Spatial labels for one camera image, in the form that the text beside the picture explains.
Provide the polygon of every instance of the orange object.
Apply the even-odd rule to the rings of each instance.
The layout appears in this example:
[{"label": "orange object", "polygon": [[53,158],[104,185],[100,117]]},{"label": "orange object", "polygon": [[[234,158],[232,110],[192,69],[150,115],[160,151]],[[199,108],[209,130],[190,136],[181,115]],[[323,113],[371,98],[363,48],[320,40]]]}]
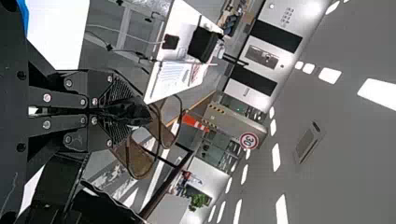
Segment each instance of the orange object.
[{"label": "orange object", "polygon": [[206,126],[204,126],[200,121],[196,120],[192,116],[185,114],[183,116],[183,123],[186,125],[189,125],[191,127],[197,128],[199,130],[202,130],[206,133],[208,133],[210,130]]}]

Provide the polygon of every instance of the wall vent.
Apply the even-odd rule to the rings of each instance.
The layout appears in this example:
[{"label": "wall vent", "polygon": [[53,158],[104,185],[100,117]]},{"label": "wall vent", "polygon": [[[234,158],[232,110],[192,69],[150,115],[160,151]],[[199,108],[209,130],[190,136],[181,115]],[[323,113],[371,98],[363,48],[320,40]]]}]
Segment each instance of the wall vent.
[{"label": "wall vent", "polygon": [[295,158],[298,163],[303,163],[308,156],[312,153],[315,147],[323,138],[325,132],[323,127],[317,121],[312,121],[303,137],[300,139],[297,147],[295,148]]}]

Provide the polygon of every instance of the recessed ceiling light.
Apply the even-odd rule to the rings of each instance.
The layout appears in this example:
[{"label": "recessed ceiling light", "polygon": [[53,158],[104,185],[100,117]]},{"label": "recessed ceiling light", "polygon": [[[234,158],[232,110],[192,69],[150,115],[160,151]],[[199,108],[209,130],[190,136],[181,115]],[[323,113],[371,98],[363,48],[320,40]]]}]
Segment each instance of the recessed ceiling light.
[{"label": "recessed ceiling light", "polygon": [[336,1],[331,6],[329,6],[327,8],[326,15],[329,15],[330,13],[334,12],[338,8],[338,5],[340,5],[340,1]]},{"label": "recessed ceiling light", "polygon": [[247,150],[247,160],[250,158],[250,149]]},{"label": "recessed ceiling light", "polygon": [[331,68],[323,68],[320,71],[319,78],[323,81],[329,82],[330,84],[334,84],[337,82],[338,78],[341,76],[342,72],[338,70],[334,70]]},{"label": "recessed ceiling light", "polygon": [[300,70],[303,68],[303,66],[304,66],[303,62],[297,62],[296,65],[294,65],[294,68]]},{"label": "recessed ceiling light", "polygon": [[221,218],[224,213],[224,208],[225,208],[225,201],[221,204],[221,208],[220,208],[219,216],[218,216],[218,223],[221,222]]},{"label": "recessed ceiling light", "polygon": [[312,63],[306,63],[304,68],[303,68],[303,72],[307,73],[307,74],[312,74],[312,72],[315,69],[315,65]]},{"label": "recessed ceiling light", "polygon": [[241,216],[242,199],[238,201],[235,208],[235,215],[233,216],[233,224],[239,223],[239,217]]},{"label": "recessed ceiling light", "polygon": [[289,224],[288,208],[286,207],[286,198],[283,194],[276,202],[276,223]]},{"label": "recessed ceiling light", "polygon": [[233,178],[230,177],[230,179],[228,179],[228,183],[227,183],[227,188],[225,189],[225,193],[227,194],[230,191],[231,188],[231,184],[233,183]]},{"label": "recessed ceiling light", "polygon": [[276,133],[276,120],[275,119],[271,122],[270,128],[271,128],[271,136],[274,136],[274,134]]},{"label": "recessed ceiling light", "polygon": [[213,205],[212,211],[210,212],[209,219],[207,220],[207,222],[211,222],[212,221],[213,216],[215,215],[215,211],[216,211],[216,206]]},{"label": "recessed ceiling light", "polygon": [[358,91],[358,95],[396,111],[396,84],[369,78]]},{"label": "recessed ceiling light", "polygon": [[272,156],[273,156],[274,172],[276,172],[280,166],[280,153],[279,153],[279,144],[278,143],[276,143],[276,145],[273,147]]},{"label": "recessed ceiling light", "polygon": [[233,167],[231,168],[231,172],[234,172],[236,168],[236,163],[233,164]]},{"label": "recessed ceiling light", "polygon": [[244,167],[244,172],[242,173],[241,185],[245,184],[245,182],[247,181],[247,177],[248,177],[248,164],[246,164]]},{"label": "recessed ceiling light", "polygon": [[275,109],[274,109],[274,107],[272,106],[272,107],[270,108],[270,119],[272,119],[272,118],[274,117],[274,114],[275,114]]}]

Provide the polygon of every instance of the white table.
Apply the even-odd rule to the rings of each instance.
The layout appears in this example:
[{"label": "white table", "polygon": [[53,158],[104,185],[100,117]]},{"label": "white table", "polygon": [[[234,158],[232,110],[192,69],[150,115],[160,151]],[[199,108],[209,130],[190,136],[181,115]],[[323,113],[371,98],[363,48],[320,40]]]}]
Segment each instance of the white table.
[{"label": "white table", "polygon": [[[169,8],[168,17],[165,21],[163,30],[158,33],[156,39],[150,41],[162,41],[165,35],[175,35],[179,37],[177,49],[163,49],[162,45],[154,46],[151,52],[152,58],[160,62],[188,61],[191,63],[199,63],[198,60],[187,55],[192,36],[197,29],[199,22],[200,26],[206,28],[206,30],[223,34],[223,30],[221,28],[219,28],[214,22],[212,22],[208,18],[202,16],[200,12],[195,10],[195,8],[187,4],[185,1],[173,1],[171,7]],[[151,98],[149,96],[153,88],[155,88],[155,80],[160,70],[160,65],[160,63],[155,63],[153,65],[153,69],[151,70],[150,80],[146,88],[146,95],[144,99],[146,104],[151,104],[165,97],[168,97],[169,95],[173,95],[181,91],[185,91],[201,85],[204,81],[204,77],[209,66],[209,64],[201,65],[197,74],[197,78],[193,83],[180,83],[181,86],[178,86],[174,90],[168,92],[169,95],[166,95],[164,97]]]},{"label": "white table", "polygon": [[26,0],[27,38],[57,70],[78,69],[90,0]]}]

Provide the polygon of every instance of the speed limit sign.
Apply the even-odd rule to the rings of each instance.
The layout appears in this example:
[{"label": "speed limit sign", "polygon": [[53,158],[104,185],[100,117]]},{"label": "speed limit sign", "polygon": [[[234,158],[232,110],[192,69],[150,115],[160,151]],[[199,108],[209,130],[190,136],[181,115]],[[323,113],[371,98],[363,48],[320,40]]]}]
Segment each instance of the speed limit sign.
[{"label": "speed limit sign", "polygon": [[255,149],[259,145],[259,137],[254,133],[244,133],[239,138],[242,148]]}]

